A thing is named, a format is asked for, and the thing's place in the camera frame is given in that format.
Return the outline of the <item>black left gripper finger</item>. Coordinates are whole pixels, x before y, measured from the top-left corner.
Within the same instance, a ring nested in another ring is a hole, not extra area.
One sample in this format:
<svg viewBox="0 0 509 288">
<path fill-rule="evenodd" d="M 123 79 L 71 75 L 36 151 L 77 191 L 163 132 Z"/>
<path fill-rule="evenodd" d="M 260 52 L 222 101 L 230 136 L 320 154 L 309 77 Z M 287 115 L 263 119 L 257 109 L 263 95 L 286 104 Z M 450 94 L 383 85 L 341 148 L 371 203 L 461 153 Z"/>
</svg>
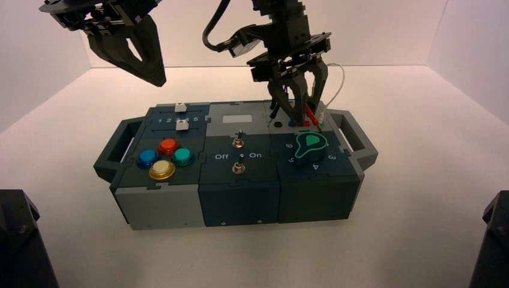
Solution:
<svg viewBox="0 0 509 288">
<path fill-rule="evenodd" d="M 133 63 L 134 53 L 129 48 L 127 39 L 122 35 L 88 36 L 91 50 L 101 59 L 134 75 L 130 64 Z"/>
<path fill-rule="evenodd" d="M 130 29 L 129 39 L 140 56 L 130 64 L 132 73 L 140 79 L 162 87 L 166 83 L 157 25 L 150 15 Z"/>
</svg>

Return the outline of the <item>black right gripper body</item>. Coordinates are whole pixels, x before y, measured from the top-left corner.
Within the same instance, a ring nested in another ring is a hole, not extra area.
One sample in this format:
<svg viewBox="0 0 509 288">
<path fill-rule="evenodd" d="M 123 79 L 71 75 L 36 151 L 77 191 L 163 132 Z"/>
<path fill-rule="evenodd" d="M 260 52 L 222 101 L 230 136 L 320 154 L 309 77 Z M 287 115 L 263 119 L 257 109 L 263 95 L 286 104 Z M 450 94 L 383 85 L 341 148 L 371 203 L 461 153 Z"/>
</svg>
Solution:
<svg viewBox="0 0 509 288">
<path fill-rule="evenodd" d="M 327 65 L 322 54 L 331 49 L 330 32 L 311 35 L 298 47 L 281 55 L 265 52 L 247 62 L 255 82 L 272 82 L 286 79 L 299 71 L 322 75 Z"/>
</svg>

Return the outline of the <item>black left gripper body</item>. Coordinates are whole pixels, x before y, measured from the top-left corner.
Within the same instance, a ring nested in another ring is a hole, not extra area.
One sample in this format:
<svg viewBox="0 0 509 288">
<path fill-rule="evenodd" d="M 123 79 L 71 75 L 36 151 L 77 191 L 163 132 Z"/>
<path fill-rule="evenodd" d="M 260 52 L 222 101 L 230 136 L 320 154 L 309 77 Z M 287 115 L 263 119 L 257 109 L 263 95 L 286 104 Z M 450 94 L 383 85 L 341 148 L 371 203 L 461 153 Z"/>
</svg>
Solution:
<svg viewBox="0 0 509 288">
<path fill-rule="evenodd" d="M 108 30 L 110 26 L 138 25 L 158 0 L 125 1 L 44 1 L 39 11 L 51 15 L 70 31 Z"/>
</svg>

